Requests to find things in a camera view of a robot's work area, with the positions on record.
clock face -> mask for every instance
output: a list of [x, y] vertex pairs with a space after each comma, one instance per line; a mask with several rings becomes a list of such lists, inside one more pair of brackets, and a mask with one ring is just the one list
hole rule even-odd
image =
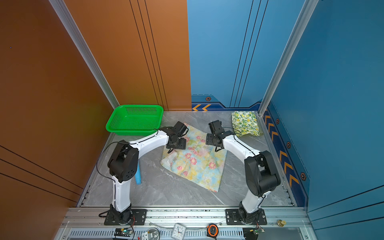
[[176, 240], [182, 240], [185, 235], [185, 229], [186, 227], [176, 223], [175, 226], [173, 227], [171, 237]]

mesh basket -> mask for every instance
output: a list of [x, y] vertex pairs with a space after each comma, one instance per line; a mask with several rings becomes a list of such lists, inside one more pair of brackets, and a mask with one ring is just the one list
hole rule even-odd
[[159, 105], [121, 105], [113, 111], [106, 129], [117, 135], [148, 136], [160, 127], [163, 112]]

orange wall panel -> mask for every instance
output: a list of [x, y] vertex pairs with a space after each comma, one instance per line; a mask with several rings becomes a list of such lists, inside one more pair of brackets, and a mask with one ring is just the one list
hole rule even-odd
[[191, 110], [187, 1], [147, 0], [146, 5], [168, 107]]
[[49, 1], [0, 1], [0, 23], [0, 236], [52, 239], [113, 109]]
[[186, 1], [65, 3], [120, 104], [190, 110]]

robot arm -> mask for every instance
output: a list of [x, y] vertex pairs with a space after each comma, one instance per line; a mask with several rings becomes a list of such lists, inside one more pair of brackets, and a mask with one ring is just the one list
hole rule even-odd
[[209, 123], [209, 128], [211, 134], [207, 134], [206, 144], [216, 146], [215, 151], [226, 149], [244, 163], [249, 190], [240, 203], [239, 214], [244, 223], [252, 223], [263, 200], [280, 185], [273, 157], [268, 151], [260, 152], [248, 146], [231, 131], [224, 131], [219, 120]]
[[186, 140], [181, 138], [187, 127], [177, 122], [174, 127], [162, 127], [156, 133], [139, 140], [117, 143], [109, 161], [109, 173], [112, 175], [113, 200], [110, 205], [116, 222], [126, 224], [131, 217], [131, 201], [129, 193], [131, 179], [137, 171], [138, 160], [147, 152], [167, 145], [170, 153], [173, 149], [185, 149]]

folded cloth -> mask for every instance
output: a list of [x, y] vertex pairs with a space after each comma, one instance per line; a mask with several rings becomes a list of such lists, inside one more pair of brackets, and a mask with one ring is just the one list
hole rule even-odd
[[245, 134], [260, 136], [259, 126], [257, 125], [256, 115], [254, 112], [235, 111], [232, 113], [232, 125], [238, 137]]
[[164, 146], [161, 165], [169, 171], [186, 178], [206, 189], [217, 192], [225, 164], [227, 151], [215, 152], [215, 147], [206, 145], [207, 134], [187, 123], [188, 133], [185, 150], [175, 149], [170, 154]]

